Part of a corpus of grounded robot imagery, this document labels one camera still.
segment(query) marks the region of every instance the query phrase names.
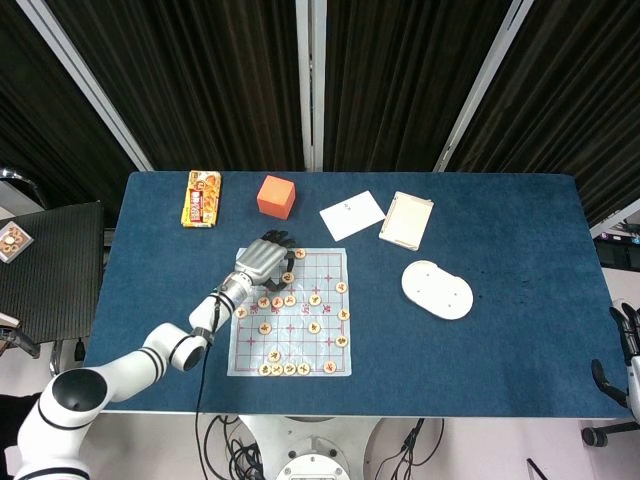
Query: paper notepad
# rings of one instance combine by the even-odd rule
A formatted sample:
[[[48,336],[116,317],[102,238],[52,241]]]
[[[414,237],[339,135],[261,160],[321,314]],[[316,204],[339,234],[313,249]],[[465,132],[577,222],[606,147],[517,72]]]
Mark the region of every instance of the paper notepad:
[[[409,250],[418,250],[433,202],[396,192],[379,237]]]

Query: black curtain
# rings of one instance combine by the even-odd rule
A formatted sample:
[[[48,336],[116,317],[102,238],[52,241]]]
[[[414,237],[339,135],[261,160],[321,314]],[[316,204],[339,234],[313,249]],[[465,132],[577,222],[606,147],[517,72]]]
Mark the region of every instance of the black curtain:
[[[510,0],[329,0],[325,170],[432,170]]]
[[[304,169],[293,0],[47,3],[154,168]]]
[[[16,2],[0,2],[0,167],[21,169],[51,207],[100,200],[115,223],[134,170]]]
[[[640,197],[640,2],[535,2],[447,170],[575,177],[593,224]]]

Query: orange cube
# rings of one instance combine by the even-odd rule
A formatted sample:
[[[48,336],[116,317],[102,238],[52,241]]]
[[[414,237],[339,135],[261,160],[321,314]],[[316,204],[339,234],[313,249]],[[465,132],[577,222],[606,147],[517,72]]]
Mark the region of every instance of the orange cube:
[[[258,209],[272,217],[286,220],[296,199],[296,186],[289,180],[267,175],[258,193]]]

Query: yellow snack box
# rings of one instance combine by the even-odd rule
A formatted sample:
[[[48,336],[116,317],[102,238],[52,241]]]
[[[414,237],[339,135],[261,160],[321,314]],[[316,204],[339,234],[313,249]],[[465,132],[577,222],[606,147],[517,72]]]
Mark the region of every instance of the yellow snack box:
[[[182,209],[183,227],[212,227],[218,219],[220,172],[191,170]]]

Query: small box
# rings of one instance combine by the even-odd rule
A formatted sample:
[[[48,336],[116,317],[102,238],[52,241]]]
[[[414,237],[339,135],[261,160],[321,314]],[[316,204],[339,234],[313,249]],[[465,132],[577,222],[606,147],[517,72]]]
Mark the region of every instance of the small box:
[[[211,227],[218,219],[220,172],[191,170],[182,208],[183,227]]]
[[[295,199],[293,182],[267,175],[258,193],[258,209],[266,215],[286,220]]]
[[[11,263],[25,248],[31,245],[33,238],[14,222],[7,223],[0,230],[0,260]]]

